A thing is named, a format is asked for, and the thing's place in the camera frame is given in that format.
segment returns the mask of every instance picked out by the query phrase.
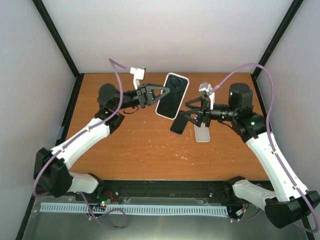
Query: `white wall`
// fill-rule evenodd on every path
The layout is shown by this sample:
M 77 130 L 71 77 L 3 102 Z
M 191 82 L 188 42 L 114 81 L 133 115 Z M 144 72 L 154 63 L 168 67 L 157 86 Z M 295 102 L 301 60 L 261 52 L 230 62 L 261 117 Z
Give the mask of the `white wall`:
M 36 152 L 54 145 L 74 77 L 31 0 L 0 1 L 0 238 L 15 239 Z
M 260 60 L 292 0 L 43 2 L 80 72 L 112 72 L 108 58 L 149 72 L 230 72 Z
M 310 190 L 320 192 L 320 1 L 304 1 L 266 67 L 275 83 L 271 125 L 287 161 Z M 267 107 L 269 82 L 259 87 Z M 320 206 L 316 208 L 320 218 Z M 320 240 L 320 233 L 315 235 Z

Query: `phone screen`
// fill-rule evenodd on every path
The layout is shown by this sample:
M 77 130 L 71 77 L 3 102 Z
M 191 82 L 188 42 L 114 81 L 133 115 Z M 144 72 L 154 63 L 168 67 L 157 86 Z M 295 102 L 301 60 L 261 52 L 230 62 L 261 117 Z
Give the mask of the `phone screen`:
M 176 119 L 173 121 L 170 131 L 174 132 L 176 134 L 181 135 L 184 130 L 185 127 L 188 123 L 188 119 L 185 117 L 185 115 L 183 115 L 184 111 L 180 110 L 178 112 L 178 115 L 176 116 Z
M 160 99 L 155 110 L 156 113 L 168 119 L 175 119 L 188 85 L 188 78 L 169 73 L 166 77 L 164 87 L 170 88 L 170 92 Z

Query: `white phone case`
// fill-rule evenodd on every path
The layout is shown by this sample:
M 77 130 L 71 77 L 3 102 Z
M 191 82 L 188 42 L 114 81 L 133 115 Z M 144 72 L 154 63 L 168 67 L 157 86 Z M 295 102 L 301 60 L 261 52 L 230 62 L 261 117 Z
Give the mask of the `white phone case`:
M 194 125 L 194 135 L 197 143 L 210 142 L 209 128 L 204 123 L 201 124 L 201 127 Z

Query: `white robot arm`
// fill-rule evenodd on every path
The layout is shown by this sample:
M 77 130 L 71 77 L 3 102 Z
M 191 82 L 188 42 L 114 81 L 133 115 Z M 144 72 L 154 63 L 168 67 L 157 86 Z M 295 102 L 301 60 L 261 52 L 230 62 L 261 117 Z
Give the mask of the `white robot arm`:
M 153 105 L 170 92 L 168 87 L 157 84 L 143 84 L 144 68 L 132 68 L 135 90 L 123 93 L 121 109 L 145 108 Z M 40 149 L 36 154 L 33 177 L 35 186 L 39 184 L 54 197 L 67 192 L 95 193 L 99 196 L 103 191 L 102 181 L 95 175 L 69 172 L 73 164 L 98 141 L 112 134 L 122 123 L 124 116 L 120 113 L 111 116 L 120 102 L 120 92 L 112 84 L 104 84 L 97 98 L 99 111 L 94 118 L 78 133 L 51 150 Z
M 264 210 L 268 219 L 278 228 L 310 214 L 303 197 L 315 208 L 320 202 L 320 195 L 317 191 L 309 191 L 300 181 L 280 151 L 274 134 L 270 132 L 268 136 L 265 118 L 253 112 L 253 92 L 249 86 L 244 83 L 232 84 L 228 104 L 215 103 L 212 87 L 206 82 L 200 85 L 199 91 L 201 97 L 185 104 L 191 109 L 184 113 L 186 118 L 198 127 L 202 123 L 209 127 L 211 120 L 231 122 L 232 130 L 256 155 L 273 186 L 273 191 L 270 191 L 237 176 L 226 181 L 231 187 L 231 194 Z M 201 107 L 193 105 L 196 102 L 201 102 Z

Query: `orange tabletop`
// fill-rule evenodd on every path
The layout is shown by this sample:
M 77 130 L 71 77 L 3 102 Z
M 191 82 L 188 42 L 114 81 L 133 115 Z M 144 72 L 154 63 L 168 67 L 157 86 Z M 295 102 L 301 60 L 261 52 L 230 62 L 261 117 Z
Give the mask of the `orange tabletop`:
M 178 73 L 189 78 L 184 102 L 200 97 L 199 85 L 218 84 L 227 73 Z M 146 73 L 144 83 L 163 85 L 167 73 Z M 133 76 L 120 74 L 123 90 L 132 90 Z M 216 91 L 215 102 L 228 103 L 229 86 L 246 83 L 253 91 L 254 111 L 262 113 L 249 73 L 236 73 Z M 86 73 L 76 101 L 67 138 L 82 129 L 99 110 L 99 88 L 111 83 L 113 73 Z M 93 173 L 104 180 L 227 180 L 241 175 L 248 180 L 268 177 L 253 152 L 227 126 L 211 121 L 207 143 L 198 143 L 189 122 L 182 135 L 170 131 L 173 120 L 155 113 L 156 104 L 125 115 L 121 126 L 90 148 L 70 171 Z

